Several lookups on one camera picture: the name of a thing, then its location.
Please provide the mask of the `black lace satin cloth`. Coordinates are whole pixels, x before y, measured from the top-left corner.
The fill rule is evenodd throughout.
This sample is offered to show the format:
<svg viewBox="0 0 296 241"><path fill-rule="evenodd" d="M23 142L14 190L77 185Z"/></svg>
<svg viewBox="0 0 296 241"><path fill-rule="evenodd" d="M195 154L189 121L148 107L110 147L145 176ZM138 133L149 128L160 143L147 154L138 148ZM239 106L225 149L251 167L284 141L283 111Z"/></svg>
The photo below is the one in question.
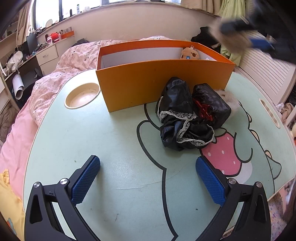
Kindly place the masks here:
<svg viewBox="0 0 296 241"><path fill-rule="evenodd" d="M166 83L156 104L161 122L161 141L167 148L182 151L200 149L214 138L213 128L195 113L187 83L172 77Z"/></svg>

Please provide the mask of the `black leather pouch red clasp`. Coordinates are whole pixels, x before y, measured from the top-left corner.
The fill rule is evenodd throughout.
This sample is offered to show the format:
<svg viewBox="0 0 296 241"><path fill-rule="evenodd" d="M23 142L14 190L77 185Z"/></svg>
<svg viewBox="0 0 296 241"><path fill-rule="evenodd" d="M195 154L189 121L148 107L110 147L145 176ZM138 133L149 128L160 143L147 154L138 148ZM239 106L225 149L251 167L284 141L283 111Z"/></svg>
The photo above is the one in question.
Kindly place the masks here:
<svg viewBox="0 0 296 241"><path fill-rule="evenodd" d="M206 83L194 86L192 107L195 114L213 129L222 127L231 114L230 106Z"/></svg>

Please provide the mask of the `light green hanging cloth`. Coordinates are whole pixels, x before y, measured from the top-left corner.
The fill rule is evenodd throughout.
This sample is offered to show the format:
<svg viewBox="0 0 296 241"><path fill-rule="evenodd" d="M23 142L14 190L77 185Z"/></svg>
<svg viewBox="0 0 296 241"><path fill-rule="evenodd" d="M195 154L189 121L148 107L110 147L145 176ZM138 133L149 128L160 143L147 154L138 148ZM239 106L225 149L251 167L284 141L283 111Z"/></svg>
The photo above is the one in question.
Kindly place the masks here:
<svg viewBox="0 0 296 241"><path fill-rule="evenodd" d="M218 15L221 17L223 23L226 23L226 27L222 29L230 30L227 35L234 33L232 22L241 19L246 14L246 3L241 0L222 1L221 8ZM231 52L225 45L221 44L220 54L228 58L230 61L239 65L241 61L241 53Z"/></svg>

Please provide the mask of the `brown fluffy fur ball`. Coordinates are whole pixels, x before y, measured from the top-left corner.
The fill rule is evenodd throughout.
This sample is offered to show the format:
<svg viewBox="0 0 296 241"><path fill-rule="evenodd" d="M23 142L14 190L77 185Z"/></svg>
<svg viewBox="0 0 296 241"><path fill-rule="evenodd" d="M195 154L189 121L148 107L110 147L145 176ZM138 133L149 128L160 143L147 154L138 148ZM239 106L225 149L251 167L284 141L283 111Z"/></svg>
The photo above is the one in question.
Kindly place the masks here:
<svg viewBox="0 0 296 241"><path fill-rule="evenodd" d="M252 42L245 33L223 34L220 30L223 23L221 20L215 20L210 27L210 33L228 51L231 53L243 53L252 46Z"/></svg>

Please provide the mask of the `white fluffy fur ball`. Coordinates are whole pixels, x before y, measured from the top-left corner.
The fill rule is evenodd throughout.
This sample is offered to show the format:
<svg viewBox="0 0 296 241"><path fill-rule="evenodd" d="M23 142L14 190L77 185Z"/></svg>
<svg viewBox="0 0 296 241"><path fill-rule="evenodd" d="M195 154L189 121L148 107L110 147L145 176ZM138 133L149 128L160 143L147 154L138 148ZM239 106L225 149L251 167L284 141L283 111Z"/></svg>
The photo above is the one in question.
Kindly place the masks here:
<svg viewBox="0 0 296 241"><path fill-rule="evenodd" d="M237 100L237 98L230 92L227 90L215 90L220 97L229 105L229 107L231 108L231 114L229 116L229 118L233 117L236 112L238 111L238 109L240 108L240 103Z"/></svg>

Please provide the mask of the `green cartoon lap table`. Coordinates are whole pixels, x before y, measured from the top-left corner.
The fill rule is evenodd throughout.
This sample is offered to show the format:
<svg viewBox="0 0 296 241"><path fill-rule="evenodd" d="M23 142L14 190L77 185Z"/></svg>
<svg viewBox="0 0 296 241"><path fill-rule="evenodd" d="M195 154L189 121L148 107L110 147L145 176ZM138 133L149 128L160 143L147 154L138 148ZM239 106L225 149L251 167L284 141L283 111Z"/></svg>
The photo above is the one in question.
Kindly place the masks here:
<svg viewBox="0 0 296 241"><path fill-rule="evenodd" d="M239 183L263 184L272 197L295 176L295 146L262 93L233 73L227 84L241 107L213 143L181 152L165 148L155 104L110 113L103 95L78 109L64 101L94 70L71 78L39 126L27 164L23 200L35 182L68 178L91 156L101 168L78 210L101 240L196 240L218 210L196 173L204 155Z"/></svg>

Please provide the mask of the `red container on sill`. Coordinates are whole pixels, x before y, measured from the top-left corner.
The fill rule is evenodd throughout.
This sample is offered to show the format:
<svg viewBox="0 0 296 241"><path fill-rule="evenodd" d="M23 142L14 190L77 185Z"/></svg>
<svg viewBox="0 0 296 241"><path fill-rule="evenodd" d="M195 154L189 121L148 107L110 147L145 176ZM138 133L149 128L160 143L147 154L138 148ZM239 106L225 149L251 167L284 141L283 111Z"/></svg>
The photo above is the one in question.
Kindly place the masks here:
<svg viewBox="0 0 296 241"><path fill-rule="evenodd" d="M60 40L60 38L59 38L59 34L58 34L57 32L52 33L52 34L50 35L50 37L51 37L53 43L58 42L58 41Z"/></svg>

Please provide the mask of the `white drawer desk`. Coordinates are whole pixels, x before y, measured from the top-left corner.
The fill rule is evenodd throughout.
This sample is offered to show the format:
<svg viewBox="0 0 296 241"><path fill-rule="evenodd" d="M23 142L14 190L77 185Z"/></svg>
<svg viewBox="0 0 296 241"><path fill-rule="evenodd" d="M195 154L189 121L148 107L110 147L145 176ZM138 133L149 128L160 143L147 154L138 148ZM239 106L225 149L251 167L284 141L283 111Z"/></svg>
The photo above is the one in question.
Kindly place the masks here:
<svg viewBox="0 0 296 241"><path fill-rule="evenodd" d="M51 44L36 54L38 64L44 76L52 73L61 59L61 56L76 43L75 37L71 36Z"/></svg>

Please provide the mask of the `pink floral quilt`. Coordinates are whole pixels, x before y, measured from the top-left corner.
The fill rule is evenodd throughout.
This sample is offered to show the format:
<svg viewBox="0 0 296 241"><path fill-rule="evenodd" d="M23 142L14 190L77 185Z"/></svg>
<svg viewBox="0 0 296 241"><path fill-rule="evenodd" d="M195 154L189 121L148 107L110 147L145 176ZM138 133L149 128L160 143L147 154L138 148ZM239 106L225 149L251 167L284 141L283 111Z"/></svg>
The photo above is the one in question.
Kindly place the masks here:
<svg viewBox="0 0 296 241"><path fill-rule="evenodd" d="M38 126L42 123L51 103L68 80L96 67L100 48L122 42L123 40L100 40L75 45L66 50L55 70L35 82L29 98L29 112L35 123Z"/></svg>

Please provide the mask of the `orange cardboard box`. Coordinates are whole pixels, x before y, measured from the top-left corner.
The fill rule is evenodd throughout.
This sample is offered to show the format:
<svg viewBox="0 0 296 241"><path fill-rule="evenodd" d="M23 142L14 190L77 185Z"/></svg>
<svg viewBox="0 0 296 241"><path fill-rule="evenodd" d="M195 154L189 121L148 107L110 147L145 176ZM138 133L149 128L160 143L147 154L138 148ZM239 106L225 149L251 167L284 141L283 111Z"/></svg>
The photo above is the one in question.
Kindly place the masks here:
<svg viewBox="0 0 296 241"><path fill-rule="evenodd" d="M199 60L181 59L193 46ZM96 74L109 112L157 101L166 83L177 77L190 89L207 83L224 89L235 64L214 50L195 42L140 40L100 48Z"/></svg>

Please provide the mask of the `black clothes pile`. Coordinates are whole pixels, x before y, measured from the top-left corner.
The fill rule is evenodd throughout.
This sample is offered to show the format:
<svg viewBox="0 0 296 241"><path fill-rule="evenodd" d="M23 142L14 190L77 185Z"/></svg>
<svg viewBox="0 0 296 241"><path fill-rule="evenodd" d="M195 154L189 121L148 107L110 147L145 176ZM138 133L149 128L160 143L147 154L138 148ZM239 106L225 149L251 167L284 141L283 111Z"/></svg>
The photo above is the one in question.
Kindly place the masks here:
<svg viewBox="0 0 296 241"><path fill-rule="evenodd" d="M192 37L191 42L200 43L218 53L221 51L221 44L210 34L209 27L201 27L200 33Z"/></svg>

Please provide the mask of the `brown bear plush toy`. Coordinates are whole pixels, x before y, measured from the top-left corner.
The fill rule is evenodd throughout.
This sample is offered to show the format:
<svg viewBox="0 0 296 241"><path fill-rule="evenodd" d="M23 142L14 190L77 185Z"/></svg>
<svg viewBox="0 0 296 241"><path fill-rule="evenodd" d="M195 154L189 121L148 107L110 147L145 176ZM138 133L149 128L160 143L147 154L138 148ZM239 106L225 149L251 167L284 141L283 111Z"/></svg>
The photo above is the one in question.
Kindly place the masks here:
<svg viewBox="0 0 296 241"><path fill-rule="evenodd" d="M187 59L187 60L199 60L200 55L198 51L193 47L186 47L181 52L181 59Z"/></svg>

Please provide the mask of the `rolled white paper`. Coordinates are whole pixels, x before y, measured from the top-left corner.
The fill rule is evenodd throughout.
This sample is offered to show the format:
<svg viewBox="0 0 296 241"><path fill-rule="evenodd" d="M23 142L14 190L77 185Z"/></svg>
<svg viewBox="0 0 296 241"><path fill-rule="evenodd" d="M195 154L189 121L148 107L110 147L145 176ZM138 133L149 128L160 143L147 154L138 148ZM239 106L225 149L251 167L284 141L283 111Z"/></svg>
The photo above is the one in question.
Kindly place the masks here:
<svg viewBox="0 0 296 241"><path fill-rule="evenodd" d="M25 87L24 87L22 78L19 74L16 74L13 77L12 85L13 85L13 90L14 90L16 100L20 100L22 98Z"/></svg>

